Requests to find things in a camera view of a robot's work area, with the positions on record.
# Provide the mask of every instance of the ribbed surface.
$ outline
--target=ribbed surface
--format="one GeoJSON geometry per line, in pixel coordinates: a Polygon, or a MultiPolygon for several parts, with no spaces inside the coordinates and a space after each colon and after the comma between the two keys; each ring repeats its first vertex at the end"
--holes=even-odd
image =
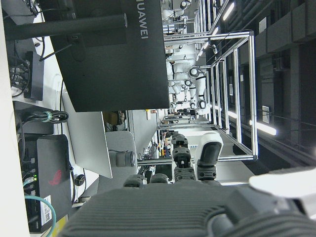
{"type": "Polygon", "coordinates": [[[316,223],[302,215],[261,215],[238,223],[221,237],[316,237],[316,223]]]}
{"type": "Polygon", "coordinates": [[[233,190],[193,181],[113,190],[93,197],[60,236],[205,236],[208,215],[233,190]]]}

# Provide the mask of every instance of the black joint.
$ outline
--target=black joint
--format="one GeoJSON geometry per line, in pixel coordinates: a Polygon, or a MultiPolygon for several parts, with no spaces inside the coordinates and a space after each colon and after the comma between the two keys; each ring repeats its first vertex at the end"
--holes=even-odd
{"type": "Polygon", "coordinates": [[[134,174],[131,175],[124,183],[124,187],[131,187],[131,188],[143,188],[144,183],[143,180],[145,177],[141,174],[134,174]]]}

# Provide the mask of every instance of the teal cable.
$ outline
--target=teal cable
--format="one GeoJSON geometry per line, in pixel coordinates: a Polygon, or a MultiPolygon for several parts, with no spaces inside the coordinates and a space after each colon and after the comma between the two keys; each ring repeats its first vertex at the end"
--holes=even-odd
{"type": "Polygon", "coordinates": [[[51,226],[50,231],[48,232],[48,234],[46,236],[46,237],[50,237],[51,234],[53,233],[54,229],[55,229],[55,226],[56,226],[56,212],[55,212],[54,207],[48,201],[46,201],[45,199],[43,199],[41,197],[38,197],[38,196],[25,195],[24,198],[25,199],[33,199],[33,200],[44,202],[51,209],[52,217],[53,217],[53,224],[51,226]]]}

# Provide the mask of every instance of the metal frame structure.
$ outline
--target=metal frame structure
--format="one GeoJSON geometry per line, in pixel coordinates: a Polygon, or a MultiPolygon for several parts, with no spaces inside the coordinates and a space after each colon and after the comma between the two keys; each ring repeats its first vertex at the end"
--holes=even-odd
{"type": "MultiPolygon", "coordinates": [[[[165,46],[175,44],[188,44],[195,43],[197,45],[203,45],[207,41],[212,40],[229,40],[238,39],[238,41],[224,52],[219,57],[215,58],[215,61],[211,65],[200,66],[200,69],[206,74],[206,102],[208,104],[209,113],[208,119],[176,119],[181,120],[180,123],[164,124],[163,121],[170,121],[165,119],[160,123],[157,130],[175,130],[175,129],[203,129],[205,130],[216,130],[221,136],[226,137],[237,147],[239,147],[244,154],[234,155],[227,157],[219,157],[219,161],[233,161],[233,160],[254,160],[258,157],[258,135],[257,135],[257,114],[256,114],[256,85],[255,85],[255,57],[254,57],[254,35],[253,32],[237,32],[227,34],[212,35],[211,33],[216,27],[225,7],[228,4],[228,0],[221,0],[221,8],[216,12],[216,8],[213,9],[214,19],[213,24],[210,25],[205,20],[206,14],[210,16],[210,10],[214,7],[213,0],[200,1],[194,20],[195,32],[191,34],[172,35],[164,37],[165,46]],[[249,81],[250,81],[250,112],[252,120],[251,128],[251,149],[246,147],[242,143],[241,139],[241,122],[240,122],[240,91],[239,91],[239,71],[238,71],[238,48],[248,42],[249,50],[249,81]],[[236,129],[237,138],[235,139],[230,135],[230,121],[229,121],[229,108],[228,108],[228,83],[227,83],[227,60],[226,58],[233,54],[233,67],[234,67],[234,80],[235,80],[235,105],[236,105],[236,129]]],[[[172,159],[155,159],[155,160],[144,160],[139,161],[138,165],[155,165],[155,164],[171,164],[172,159]]]]}

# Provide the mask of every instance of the red logo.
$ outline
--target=red logo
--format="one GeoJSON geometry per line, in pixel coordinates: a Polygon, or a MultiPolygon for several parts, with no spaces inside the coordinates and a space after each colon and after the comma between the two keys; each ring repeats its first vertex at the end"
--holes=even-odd
{"type": "Polygon", "coordinates": [[[55,186],[60,183],[60,180],[61,180],[61,170],[59,169],[55,173],[53,180],[49,181],[49,184],[51,186],[55,186]]]}

